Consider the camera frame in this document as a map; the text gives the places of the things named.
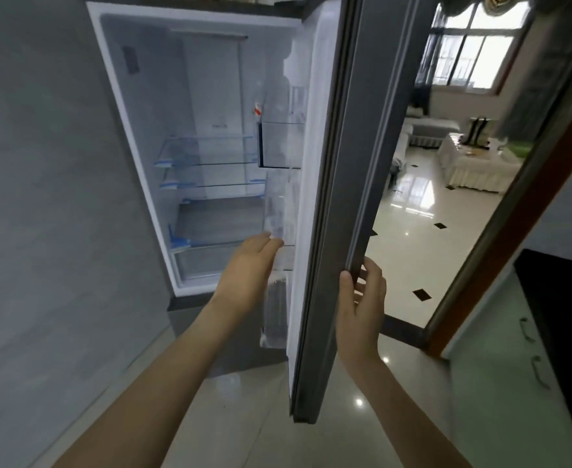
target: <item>table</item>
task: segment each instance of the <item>table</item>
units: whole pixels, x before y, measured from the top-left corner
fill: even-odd
[[[448,133],[438,148],[446,183],[457,187],[504,193],[522,167],[522,161],[508,149],[490,151],[465,146],[461,134]]]

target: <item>forearm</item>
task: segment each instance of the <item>forearm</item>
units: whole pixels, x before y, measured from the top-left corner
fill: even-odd
[[[358,372],[356,383],[406,468],[470,467],[385,364],[371,362]]]
[[[59,459],[65,467],[159,467],[236,313],[210,302]]]

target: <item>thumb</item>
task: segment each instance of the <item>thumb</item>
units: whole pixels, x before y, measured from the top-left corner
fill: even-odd
[[[353,300],[353,278],[349,271],[340,273],[340,294],[338,295],[338,313],[355,313],[355,303]]]

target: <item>light green cabinet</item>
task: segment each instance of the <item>light green cabinet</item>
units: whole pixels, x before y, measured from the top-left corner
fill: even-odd
[[[572,467],[572,419],[515,273],[450,362],[453,441],[474,468]]]

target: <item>living room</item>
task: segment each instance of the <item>living room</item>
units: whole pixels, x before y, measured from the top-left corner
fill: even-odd
[[[430,322],[571,81],[572,0],[438,6],[367,250],[387,314]]]

